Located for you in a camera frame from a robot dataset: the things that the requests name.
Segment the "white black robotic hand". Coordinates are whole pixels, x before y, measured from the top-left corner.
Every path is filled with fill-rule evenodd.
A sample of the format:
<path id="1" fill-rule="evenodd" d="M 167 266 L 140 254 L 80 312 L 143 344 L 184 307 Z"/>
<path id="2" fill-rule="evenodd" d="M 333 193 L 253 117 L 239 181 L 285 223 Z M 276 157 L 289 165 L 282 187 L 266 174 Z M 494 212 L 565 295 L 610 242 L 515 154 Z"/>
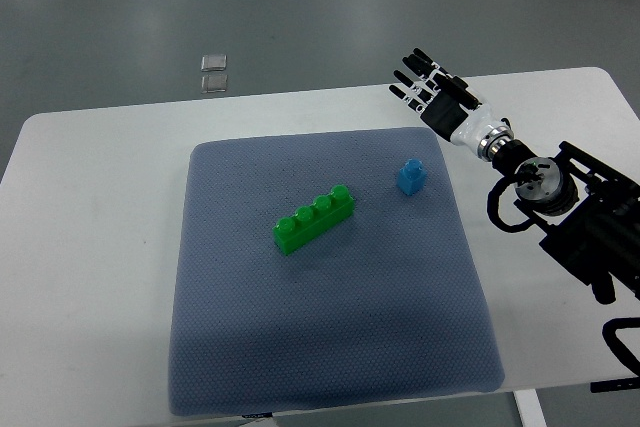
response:
<path id="1" fill-rule="evenodd" d="M 389 90 L 440 138 L 487 162 L 515 139 L 509 123 L 493 115 L 488 101 L 423 51 L 414 49 L 402 62 L 410 73 L 396 70 L 397 82 Z"/>

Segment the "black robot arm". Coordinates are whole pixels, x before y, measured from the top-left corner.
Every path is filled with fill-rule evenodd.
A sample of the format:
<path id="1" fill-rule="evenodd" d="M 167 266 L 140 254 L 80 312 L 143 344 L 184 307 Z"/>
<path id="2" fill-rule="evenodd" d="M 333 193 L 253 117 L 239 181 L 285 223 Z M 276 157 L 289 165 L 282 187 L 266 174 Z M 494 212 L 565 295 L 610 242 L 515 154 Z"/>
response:
<path id="1" fill-rule="evenodd" d="M 495 227 L 540 228 L 542 250 L 602 305 L 615 302 L 616 282 L 639 292 L 638 183 L 568 142 L 540 157 L 519 140 L 498 141 L 489 160 L 501 175 L 486 203 Z"/>

